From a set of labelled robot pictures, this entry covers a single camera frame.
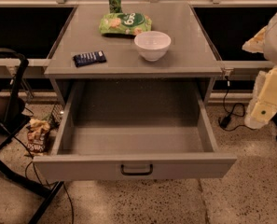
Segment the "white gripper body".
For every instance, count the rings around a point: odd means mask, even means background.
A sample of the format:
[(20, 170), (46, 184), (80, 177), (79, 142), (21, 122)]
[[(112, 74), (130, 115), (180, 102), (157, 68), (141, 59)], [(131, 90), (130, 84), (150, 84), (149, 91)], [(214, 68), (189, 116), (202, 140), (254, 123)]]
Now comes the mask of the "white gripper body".
[(266, 30), (267, 27), (260, 29), (252, 38), (242, 45), (242, 50), (251, 53), (263, 53)]

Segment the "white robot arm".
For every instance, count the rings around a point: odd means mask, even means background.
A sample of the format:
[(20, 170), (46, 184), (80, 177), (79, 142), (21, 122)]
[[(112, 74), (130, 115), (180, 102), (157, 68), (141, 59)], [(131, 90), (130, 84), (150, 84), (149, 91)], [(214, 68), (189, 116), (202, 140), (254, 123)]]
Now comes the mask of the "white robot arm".
[(262, 53), (266, 60), (277, 64), (277, 12), (265, 27), (242, 45), (242, 50)]

